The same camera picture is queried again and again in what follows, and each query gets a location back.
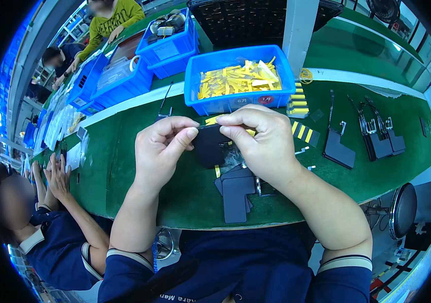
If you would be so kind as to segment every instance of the worker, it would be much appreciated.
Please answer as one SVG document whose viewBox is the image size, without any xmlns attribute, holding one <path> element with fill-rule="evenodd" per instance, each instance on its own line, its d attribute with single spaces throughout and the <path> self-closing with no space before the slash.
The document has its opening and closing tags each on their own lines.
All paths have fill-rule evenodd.
<svg viewBox="0 0 431 303">
<path fill-rule="evenodd" d="M 158 194 L 182 152 L 193 149 L 191 141 L 198 134 L 198 123 L 174 116 L 136 136 L 136 176 L 112 227 L 98 302 L 115 298 L 118 302 L 369 302 L 369 224 L 357 203 L 297 161 L 290 120 L 251 104 L 218 117 L 217 123 L 241 150 L 251 171 L 300 209 L 325 248 L 318 273 L 314 276 L 308 267 L 304 242 L 309 235 L 300 236 L 297 223 L 234 231 L 184 230 L 180 260 L 154 274 L 151 246 Z M 256 129 L 257 135 L 253 138 L 242 125 Z"/>
<path fill-rule="evenodd" d="M 74 59 L 84 48 L 85 46 L 80 43 L 66 43 L 61 47 L 50 46 L 43 52 L 42 64 L 55 69 L 57 79 L 52 85 L 52 89 L 58 89 L 65 78 L 74 71 Z"/>
<path fill-rule="evenodd" d="M 74 60 L 74 70 L 101 44 L 103 37 L 111 43 L 125 28 L 145 18 L 134 0 L 87 0 L 87 3 L 95 17 L 89 25 L 89 44 Z"/>
<path fill-rule="evenodd" d="M 40 78 L 32 79 L 27 88 L 27 92 L 25 93 L 25 97 L 30 100 L 36 99 L 40 103 L 44 104 L 45 101 L 47 101 L 47 99 L 49 98 L 50 94 L 52 94 L 52 92 L 48 88 L 45 88 L 40 85 L 39 82 Z"/>
<path fill-rule="evenodd" d="M 26 178 L 8 174 L 0 179 L 1 236 L 4 243 L 25 254 L 49 286 L 87 290 L 102 280 L 109 236 L 70 194 L 71 168 L 66 172 L 64 156 L 61 155 L 60 165 L 55 153 L 50 162 L 44 170 L 49 185 L 46 198 L 39 198 L 34 207 L 34 191 Z M 37 166 L 32 167 L 32 173 L 38 185 L 42 177 Z M 66 211 L 57 210 L 57 200 Z"/>
</svg>

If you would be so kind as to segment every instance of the stool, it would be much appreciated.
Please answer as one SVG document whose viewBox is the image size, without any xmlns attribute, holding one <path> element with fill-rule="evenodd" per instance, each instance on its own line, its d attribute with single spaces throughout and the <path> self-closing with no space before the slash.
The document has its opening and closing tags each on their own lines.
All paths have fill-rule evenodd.
<svg viewBox="0 0 431 303">
<path fill-rule="evenodd" d="M 418 198 L 411 183 L 406 183 L 394 192 L 391 206 L 367 207 L 367 215 L 389 215 L 389 233 L 393 240 L 400 240 L 411 230 L 416 218 Z"/>
</svg>

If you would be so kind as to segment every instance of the hand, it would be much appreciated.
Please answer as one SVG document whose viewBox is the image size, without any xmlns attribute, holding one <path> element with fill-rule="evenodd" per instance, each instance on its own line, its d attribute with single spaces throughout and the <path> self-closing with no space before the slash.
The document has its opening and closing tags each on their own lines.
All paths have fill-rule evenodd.
<svg viewBox="0 0 431 303">
<path fill-rule="evenodd" d="M 62 85 L 62 82 L 65 80 L 64 75 L 60 76 L 55 80 L 55 83 L 52 85 L 53 90 L 59 89 L 59 87 Z"/>
<path fill-rule="evenodd" d="M 109 35 L 108 44 L 114 41 L 119 36 L 119 34 L 123 31 L 123 29 L 124 29 L 124 26 L 122 25 L 116 27 L 115 30 Z"/>
<path fill-rule="evenodd" d="M 72 62 L 72 71 L 74 72 L 74 71 L 76 71 L 76 69 L 77 69 L 77 65 L 79 65 L 79 63 L 80 63 L 80 58 L 79 57 L 76 57 L 75 59 L 74 59 L 74 61 Z"/>
<path fill-rule="evenodd" d="M 249 104 L 218 117 L 220 132 L 241 150 L 249 169 L 279 189 L 301 169 L 294 156 L 294 143 L 288 117 L 262 105 Z M 241 126 L 255 128 L 254 138 Z"/>
<path fill-rule="evenodd" d="M 135 184 L 160 191 L 175 172 L 184 150 L 192 150 L 199 124 L 187 117 L 167 117 L 136 135 Z"/>
<path fill-rule="evenodd" d="M 59 201 L 65 200 L 66 197 L 70 195 L 69 191 L 69 178 L 71 173 L 71 167 L 65 172 L 65 158 L 61 155 L 61 165 L 57 165 L 57 159 L 55 159 L 55 153 L 50 156 L 51 171 L 44 169 L 45 177 L 49 182 L 49 188 L 54 197 Z"/>
</svg>

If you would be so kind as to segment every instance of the blue sleeve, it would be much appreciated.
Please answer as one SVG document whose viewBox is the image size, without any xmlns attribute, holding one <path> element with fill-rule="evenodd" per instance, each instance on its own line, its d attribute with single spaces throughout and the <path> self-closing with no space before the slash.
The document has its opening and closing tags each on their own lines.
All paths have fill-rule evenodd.
<svg viewBox="0 0 431 303">
<path fill-rule="evenodd" d="M 311 281 L 305 302 L 369 302 L 372 271 L 361 266 L 335 267 Z"/>
<path fill-rule="evenodd" d="M 131 252 L 109 250 L 106 258 L 104 281 L 97 294 L 98 302 L 115 299 L 146 283 L 153 275 L 153 268 L 145 258 Z"/>
</svg>

